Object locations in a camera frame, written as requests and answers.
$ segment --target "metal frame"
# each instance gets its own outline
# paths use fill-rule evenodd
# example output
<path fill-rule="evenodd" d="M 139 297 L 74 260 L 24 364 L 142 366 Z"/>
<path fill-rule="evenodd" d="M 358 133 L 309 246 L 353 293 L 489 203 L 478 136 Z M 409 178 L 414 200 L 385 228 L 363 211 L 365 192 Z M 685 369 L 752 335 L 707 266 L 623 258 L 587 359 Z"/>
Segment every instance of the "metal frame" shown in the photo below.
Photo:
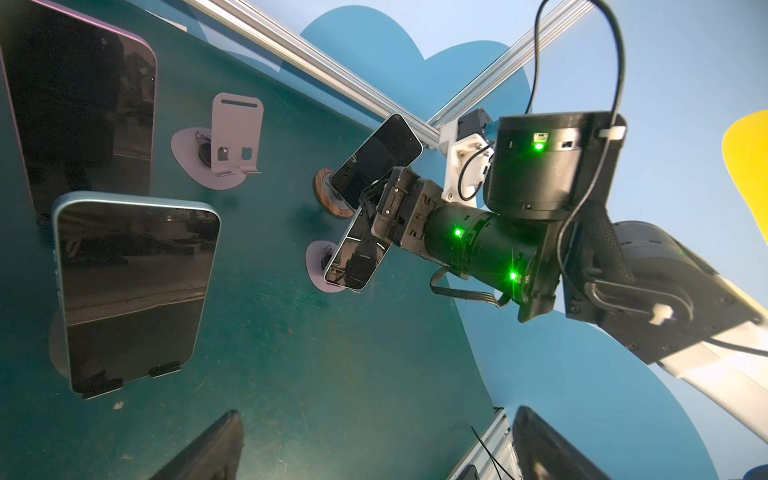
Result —
<path fill-rule="evenodd" d="M 299 35 L 286 30 L 248 5 L 245 0 L 184 1 L 372 113 L 382 118 L 388 118 L 394 113 L 401 114 L 419 139 L 431 148 L 439 147 L 439 131 L 445 124 L 469 111 L 533 58 L 532 29 L 464 87 L 445 107 L 424 122 Z M 541 48 L 549 45 L 591 8 L 592 4 L 588 0 L 564 0 L 555 7 L 541 21 Z"/>
<path fill-rule="evenodd" d="M 552 43 L 571 25 L 587 14 L 593 5 L 588 0 L 564 0 L 541 20 L 539 26 L 539 51 Z M 534 55 L 533 28 L 517 40 L 501 57 L 486 68 L 475 80 L 469 82 L 445 107 L 427 123 L 440 130 L 450 121 L 461 117 L 477 105 L 516 71 L 523 68 Z"/>
<path fill-rule="evenodd" d="M 419 139 L 437 148 L 440 133 L 344 68 L 308 41 L 286 30 L 244 0 L 184 0 L 382 118 L 401 114 Z"/>
<path fill-rule="evenodd" d="M 507 414 L 504 409 L 497 409 L 496 417 L 491 422 L 491 426 L 480 435 L 480 438 L 485 443 L 485 446 L 488 447 L 488 450 L 493 453 L 496 460 L 515 477 L 514 480 L 522 480 L 518 457 L 515 454 L 511 437 Z M 496 469 L 494 468 L 493 461 L 488 456 L 488 453 L 485 452 L 485 449 L 482 448 L 480 442 L 475 442 L 469 451 L 465 453 L 464 458 L 456 464 L 448 475 L 447 480 L 457 480 L 467 465 L 475 466 L 481 480 L 496 478 Z"/>

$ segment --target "phone screen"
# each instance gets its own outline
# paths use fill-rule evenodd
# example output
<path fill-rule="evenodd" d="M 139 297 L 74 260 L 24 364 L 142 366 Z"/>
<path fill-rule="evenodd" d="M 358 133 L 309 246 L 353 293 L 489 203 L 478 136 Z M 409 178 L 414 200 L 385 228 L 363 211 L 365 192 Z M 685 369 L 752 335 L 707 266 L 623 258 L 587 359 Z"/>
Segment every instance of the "phone screen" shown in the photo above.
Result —
<path fill-rule="evenodd" d="M 389 240 L 380 240 L 371 234 L 365 216 L 358 209 L 355 220 L 326 266 L 326 282 L 350 290 L 362 290 L 391 245 Z"/>
<path fill-rule="evenodd" d="M 54 224 L 72 389 L 87 394 L 186 362 L 218 216 L 87 200 L 62 207 Z"/>
<path fill-rule="evenodd" d="M 405 119 L 394 114 L 337 170 L 330 183 L 352 209 L 362 189 L 392 167 L 407 167 L 422 153 L 422 144 Z"/>
<path fill-rule="evenodd" d="M 50 217 L 53 202 L 76 190 L 148 195 L 157 69 L 149 47 L 32 0 L 0 4 L 0 50 L 38 215 Z"/>

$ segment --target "phone stand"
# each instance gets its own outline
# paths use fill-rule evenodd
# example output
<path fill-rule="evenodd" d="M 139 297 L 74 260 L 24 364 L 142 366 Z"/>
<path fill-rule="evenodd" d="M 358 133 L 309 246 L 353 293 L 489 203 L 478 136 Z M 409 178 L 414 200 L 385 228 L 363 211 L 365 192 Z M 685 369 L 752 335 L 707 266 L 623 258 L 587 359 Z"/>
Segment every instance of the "phone stand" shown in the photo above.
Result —
<path fill-rule="evenodd" d="M 221 93 L 214 98 L 211 129 L 185 128 L 170 140 L 176 162 L 192 180 L 211 190 L 228 190 L 258 174 L 264 107 L 258 98 Z"/>
<path fill-rule="evenodd" d="M 338 218 L 350 218 L 355 214 L 354 211 L 347 207 L 344 199 L 339 198 L 336 192 L 330 184 L 330 178 L 333 175 L 333 170 L 330 168 L 323 168 L 315 175 L 315 195 L 320 203 L 333 215 Z"/>
<path fill-rule="evenodd" d="M 333 242 L 317 240 L 310 243 L 304 254 L 306 272 L 310 275 L 310 280 L 314 286 L 325 293 L 338 293 L 345 289 L 343 286 L 327 283 L 323 275 L 326 264 L 331 261 L 337 248 L 338 246 Z"/>

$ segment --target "green table surface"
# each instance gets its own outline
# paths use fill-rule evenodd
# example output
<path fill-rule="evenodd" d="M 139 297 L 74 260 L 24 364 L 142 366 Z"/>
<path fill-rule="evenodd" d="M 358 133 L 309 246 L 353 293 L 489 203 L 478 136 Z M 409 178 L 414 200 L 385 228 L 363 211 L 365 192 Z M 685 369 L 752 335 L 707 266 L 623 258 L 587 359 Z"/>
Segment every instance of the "green table surface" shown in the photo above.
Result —
<path fill-rule="evenodd" d="M 2 85 L 0 478 L 148 478 L 228 409 L 246 430 L 238 478 L 447 476 L 493 411 L 454 303 L 429 290 L 436 266 L 392 249 L 360 294 L 321 293 L 306 275 L 306 246 L 347 225 L 319 205 L 313 176 L 369 131 L 127 2 L 63 3 L 154 49 L 152 194 L 212 204 L 223 230 L 192 360 L 82 400 L 48 358 L 50 231 L 35 222 Z M 170 138 L 209 127 L 222 91 L 263 102 L 263 173 L 217 192 L 184 173 Z"/>

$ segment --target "round stand base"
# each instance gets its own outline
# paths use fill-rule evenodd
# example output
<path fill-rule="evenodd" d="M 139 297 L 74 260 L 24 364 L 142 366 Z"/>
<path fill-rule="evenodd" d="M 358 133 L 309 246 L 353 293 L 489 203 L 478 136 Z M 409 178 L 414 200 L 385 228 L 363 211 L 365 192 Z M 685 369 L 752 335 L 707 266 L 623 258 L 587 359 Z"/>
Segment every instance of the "round stand base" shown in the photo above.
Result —
<path fill-rule="evenodd" d="M 179 130 L 170 139 L 170 152 L 179 166 L 192 180 L 211 190 L 229 190 L 242 184 L 246 177 L 243 172 L 238 171 L 236 174 L 218 177 L 210 167 L 203 165 L 197 156 L 199 145 L 194 137 L 198 131 L 210 138 L 209 128 L 192 127 Z"/>
<path fill-rule="evenodd" d="M 315 195 L 320 203 L 333 215 L 338 218 L 350 218 L 355 212 L 349 209 L 341 200 L 333 193 L 330 184 L 328 183 L 333 170 L 330 168 L 323 168 L 315 175 Z"/>
<path fill-rule="evenodd" d="M 312 284 L 325 293 L 338 293 L 344 290 L 343 286 L 331 285 L 323 277 L 323 257 L 330 251 L 331 254 L 336 251 L 336 244 L 325 240 L 317 240 L 310 243 L 304 254 L 306 262 L 306 272 L 310 275 Z"/>

